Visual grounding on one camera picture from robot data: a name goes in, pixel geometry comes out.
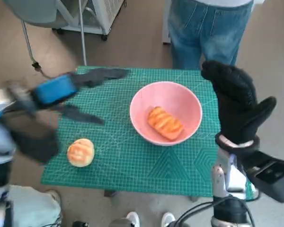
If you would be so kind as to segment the black left hand blue tape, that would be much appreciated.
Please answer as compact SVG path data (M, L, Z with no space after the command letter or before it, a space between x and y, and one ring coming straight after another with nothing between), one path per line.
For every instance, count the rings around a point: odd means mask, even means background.
M108 80L122 79L129 72L126 69L106 68L91 69L85 74L67 72L36 86L30 91L30 94L38 110L51 109L73 121L103 125L104 120L101 118L82 113L74 105L63 105L62 103L74 97L81 88L95 88Z

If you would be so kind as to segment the black knitted gloved right hand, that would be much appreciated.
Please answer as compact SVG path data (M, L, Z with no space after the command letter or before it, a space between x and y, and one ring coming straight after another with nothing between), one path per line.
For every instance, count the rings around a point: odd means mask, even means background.
M235 144L253 140L276 107L276 98L258 102L252 78L235 66L204 61L201 75L216 93L221 134Z

